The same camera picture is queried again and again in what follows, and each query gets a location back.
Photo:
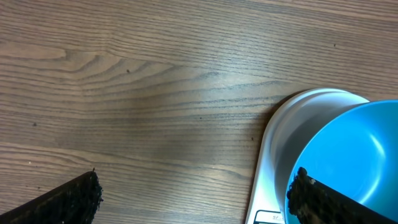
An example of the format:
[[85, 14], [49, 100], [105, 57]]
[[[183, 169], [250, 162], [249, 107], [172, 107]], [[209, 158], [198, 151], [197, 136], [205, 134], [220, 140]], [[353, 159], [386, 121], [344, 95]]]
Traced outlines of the blue bowl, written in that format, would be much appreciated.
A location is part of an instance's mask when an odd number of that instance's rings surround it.
[[300, 167], [315, 180], [397, 220], [397, 100], [359, 105], [326, 124], [304, 147]]

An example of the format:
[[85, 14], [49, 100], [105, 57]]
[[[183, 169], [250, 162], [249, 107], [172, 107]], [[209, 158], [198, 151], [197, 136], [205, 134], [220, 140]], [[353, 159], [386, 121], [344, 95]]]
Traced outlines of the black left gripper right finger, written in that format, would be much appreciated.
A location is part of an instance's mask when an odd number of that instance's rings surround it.
[[310, 177], [300, 167], [287, 191], [289, 214], [303, 224], [395, 224], [394, 220]]

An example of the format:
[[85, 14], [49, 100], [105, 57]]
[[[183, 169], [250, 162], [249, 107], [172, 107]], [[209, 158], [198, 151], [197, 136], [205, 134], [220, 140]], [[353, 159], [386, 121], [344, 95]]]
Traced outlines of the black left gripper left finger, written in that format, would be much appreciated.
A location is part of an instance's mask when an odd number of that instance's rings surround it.
[[92, 224], [103, 201], [94, 170], [1, 215], [3, 224]]

